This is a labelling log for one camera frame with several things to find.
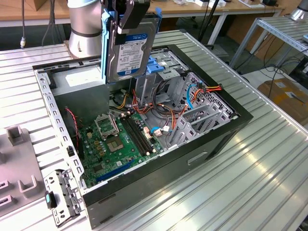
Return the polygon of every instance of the slotted aluminum surface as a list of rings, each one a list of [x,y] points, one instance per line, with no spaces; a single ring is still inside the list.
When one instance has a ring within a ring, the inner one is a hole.
[[[307,51],[308,22],[295,22],[288,17],[260,18],[257,24],[299,51]]]
[[[188,34],[159,33],[154,45],[164,44],[177,44],[254,118],[218,156],[95,230],[295,230],[308,214],[306,130]],[[20,124],[30,131],[44,177],[67,165],[31,66],[66,59],[64,45],[0,52],[0,128]],[[0,225],[56,230],[43,198],[0,218]],[[60,230],[90,225],[82,213]]]

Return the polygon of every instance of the open computer tower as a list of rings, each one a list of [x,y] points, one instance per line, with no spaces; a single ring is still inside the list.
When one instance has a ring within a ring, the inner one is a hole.
[[[44,179],[57,227],[92,228],[217,155],[252,116],[174,45],[146,75],[101,81],[91,57],[34,66],[69,168]]]

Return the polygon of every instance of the green motherboard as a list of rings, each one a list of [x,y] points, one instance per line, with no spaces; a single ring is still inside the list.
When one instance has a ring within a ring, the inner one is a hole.
[[[135,123],[138,123],[140,132],[146,138],[143,131],[143,127],[146,125],[140,115],[133,114],[130,117]],[[84,151],[84,158],[81,159],[85,171],[83,178],[87,187],[96,185],[102,177],[103,179],[112,177],[116,171],[116,173],[124,171],[163,152],[159,141],[155,137],[151,137],[146,139],[154,152],[147,153],[147,155],[140,153],[119,117],[114,119],[118,134],[109,135],[103,139],[101,132],[112,129],[110,123],[105,121],[99,124],[100,131],[94,122],[89,127],[79,129]]]

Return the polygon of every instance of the white label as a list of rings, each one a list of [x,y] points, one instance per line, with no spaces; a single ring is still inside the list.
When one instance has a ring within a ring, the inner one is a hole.
[[[290,98],[293,98],[293,95],[295,95],[293,92],[286,92],[286,94],[287,94]]]
[[[161,65],[161,66],[165,66],[165,65],[167,65],[167,63],[166,62],[161,62],[161,63],[158,63],[159,65]]]
[[[279,87],[279,88],[286,88],[287,86],[282,83],[282,82],[276,82],[276,85]]]
[[[170,127],[166,125],[166,126],[164,126],[164,127],[162,128],[162,130],[163,130],[163,131],[169,131],[169,128],[170,128]]]
[[[139,70],[143,57],[143,50],[141,48],[146,41],[146,34],[126,36],[125,44],[120,45],[116,68],[116,72],[120,76],[133,74]]]
[[[97,68],[92,69],[92,70],[87,70],[84,72],[79,72],[79,73],[73,73],[73,74],[68,74],[65,77],[68,85],[70,87],[85,84],[85,83],[91,83],[94,81],[101,81],[102,76],[101,73],[98,71]]]

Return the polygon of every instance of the motherboard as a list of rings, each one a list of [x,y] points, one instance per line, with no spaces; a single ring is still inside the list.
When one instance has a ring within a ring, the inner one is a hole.
[[[126,117],[111,116],[111,120],[107,115],[101,116],[91,126],[80,128],[84,152],[81,162],[87,187],[163,152],[156,137],[147,131],[148,127],[138,113]]]

